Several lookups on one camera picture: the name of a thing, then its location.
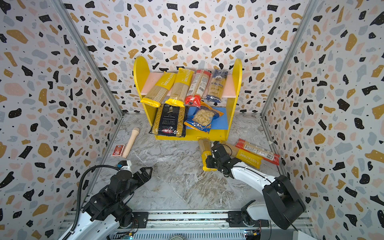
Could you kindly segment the red clear spaghetti pack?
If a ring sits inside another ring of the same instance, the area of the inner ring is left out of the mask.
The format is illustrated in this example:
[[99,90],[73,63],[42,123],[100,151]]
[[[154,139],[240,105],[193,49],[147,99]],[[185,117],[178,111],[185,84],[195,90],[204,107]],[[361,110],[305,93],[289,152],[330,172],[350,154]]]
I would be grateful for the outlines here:
[[197,70],[192,80],[187,96],[185,98],[185,105],[200,108],[202,96],[205,92],[211,73],[205,70]]

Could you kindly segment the blue yellow spaghetti pack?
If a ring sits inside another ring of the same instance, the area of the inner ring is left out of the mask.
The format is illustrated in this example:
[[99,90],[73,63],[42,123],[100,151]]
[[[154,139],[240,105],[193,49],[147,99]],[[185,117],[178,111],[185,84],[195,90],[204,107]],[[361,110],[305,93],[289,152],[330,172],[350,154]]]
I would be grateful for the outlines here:
[[208,86],[208,92],[205,100],[208,102],[220,103],[224,88],[226,86],[228,71],[215,70]]

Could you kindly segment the yellow Pastatime spaghetti pack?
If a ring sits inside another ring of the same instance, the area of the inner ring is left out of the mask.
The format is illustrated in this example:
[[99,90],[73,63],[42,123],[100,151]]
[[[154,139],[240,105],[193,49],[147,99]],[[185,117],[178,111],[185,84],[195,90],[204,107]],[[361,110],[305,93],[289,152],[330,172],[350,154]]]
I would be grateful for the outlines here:
[[159,108],[162,101],[172,88],[177,74],[164,72],[161,78],[150,89],[150,91],[141,100],[142,104],[149,105],[154,108]]

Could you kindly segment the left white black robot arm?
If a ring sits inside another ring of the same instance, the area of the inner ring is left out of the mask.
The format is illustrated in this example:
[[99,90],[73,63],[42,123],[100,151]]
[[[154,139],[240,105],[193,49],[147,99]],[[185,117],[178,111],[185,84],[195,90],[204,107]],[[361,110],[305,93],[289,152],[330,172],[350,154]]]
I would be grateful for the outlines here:
[[118,229],[131,240],[139,229],[146,228],[149,213],[135,213],[128,202],[138,188],[151,180],[153,168],[140,168],[134,174],[111,168],[118,171],[110,184],[93,195],[84,207],[78,204],[75,220],[61,240],[106,240]]

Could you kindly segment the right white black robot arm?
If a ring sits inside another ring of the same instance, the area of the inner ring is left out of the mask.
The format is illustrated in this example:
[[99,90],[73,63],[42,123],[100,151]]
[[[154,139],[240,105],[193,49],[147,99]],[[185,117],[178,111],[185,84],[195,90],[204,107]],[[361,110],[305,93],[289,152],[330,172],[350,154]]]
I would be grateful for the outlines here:
[[264,203],[250,201],[243,206],[239,217],[230,217],[229,223],[253,227],[260,221],[271,221],[287,230],[305,212],[306,207],[298,192],[284,175],[278,177],[264,174],[238,158],[232,158],[225,145],[215,141],[212,156],[206,158],[208,168],[217,169],[224,177],[246,183],[264,197]]

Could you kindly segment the red long spaghetti pack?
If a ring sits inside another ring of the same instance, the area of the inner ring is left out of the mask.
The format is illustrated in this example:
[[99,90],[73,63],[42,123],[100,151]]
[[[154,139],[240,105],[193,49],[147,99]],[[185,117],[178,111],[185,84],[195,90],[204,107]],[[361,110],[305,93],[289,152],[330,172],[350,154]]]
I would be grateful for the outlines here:
[[265,161],[272,163],[276,166],[280,165],[280,155],[272,153],[263,147],[250,143],[246,140],[239,139],[236,143],[236,147],[245,150],[249,153],[262,157]]

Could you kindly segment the dark penne pasta bag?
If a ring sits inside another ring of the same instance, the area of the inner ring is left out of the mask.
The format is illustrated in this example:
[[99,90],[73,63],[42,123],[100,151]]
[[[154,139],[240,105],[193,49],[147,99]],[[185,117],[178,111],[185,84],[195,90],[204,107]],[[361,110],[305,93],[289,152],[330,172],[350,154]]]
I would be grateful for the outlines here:
[[186,136],[186,126],[184,122],[187,119],[188,111],[188,107],[175,107],[162,104],[157,110],[154,124],[149,134],[184,138]]

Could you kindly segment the blue orange orecchiette bag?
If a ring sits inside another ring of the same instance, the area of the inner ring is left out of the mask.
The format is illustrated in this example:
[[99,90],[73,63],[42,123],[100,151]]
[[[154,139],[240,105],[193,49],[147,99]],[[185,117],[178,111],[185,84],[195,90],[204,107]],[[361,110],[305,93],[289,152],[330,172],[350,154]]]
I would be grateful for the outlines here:
[[187,117],[184,125],[197,131],[209,133],[213,120],[220,118],[223,114],[221,111],[202,102],[200,108],[197,108],[193,115]]

